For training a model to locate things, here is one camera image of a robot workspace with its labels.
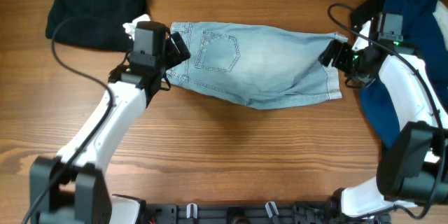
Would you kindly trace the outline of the light blue denim shorts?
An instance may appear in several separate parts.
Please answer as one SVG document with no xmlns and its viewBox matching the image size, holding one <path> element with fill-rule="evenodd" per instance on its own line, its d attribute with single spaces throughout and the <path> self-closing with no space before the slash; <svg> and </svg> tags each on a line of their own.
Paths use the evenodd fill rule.
<svg viewBox="0 0 448 224">
<path fill-rule="evenodd" d="M 342 96 L 338 70 L 319 56 L 337 33 L 313 34 L 264 25 L 175 22 L 191 57 L 168 70 L 177 86 L 254 109 L 308 106 Z"/>
</svg>

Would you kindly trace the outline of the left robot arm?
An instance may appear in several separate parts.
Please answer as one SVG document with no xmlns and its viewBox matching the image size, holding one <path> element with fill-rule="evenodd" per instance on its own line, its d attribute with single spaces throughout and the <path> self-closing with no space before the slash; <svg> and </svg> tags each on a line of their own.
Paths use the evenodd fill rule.
<svg viewBox="0 0 448 224">
<path fill-rule="evenodd" d="M 190 58 L 182 36 L 166 25 L 140 21 L 133 48 L 108 75 L 105 93 L 77 135 L 54 158 L 39 156 L 29 170 L 30 207 L 23 223 L 149 223 L 146 201 L 110 195 L 105 173 L 134 121 L 158 91 L 167 70 Z"/>
</svg>

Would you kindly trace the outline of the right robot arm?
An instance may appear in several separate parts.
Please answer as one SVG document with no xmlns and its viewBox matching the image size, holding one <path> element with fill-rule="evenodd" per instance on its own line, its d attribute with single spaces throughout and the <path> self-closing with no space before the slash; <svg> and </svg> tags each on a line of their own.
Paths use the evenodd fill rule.
<svg viewBox="0 0 448 224">
<path fill-rule="evenodd" d="M 350 219 L 418 206 L 423 210 L 417 218 L 423 218 L 431 206 L 447 204 L 447 112 L 421 53 L 403 41 L 402 29 L 401 15 L 381 12 L 356 33 L 354 45 L 332 41 L 318 59 L 362 88 L 383 83 L 400 127 L 376 176 L 341 191 L 339 209 Z"/>
</svg>

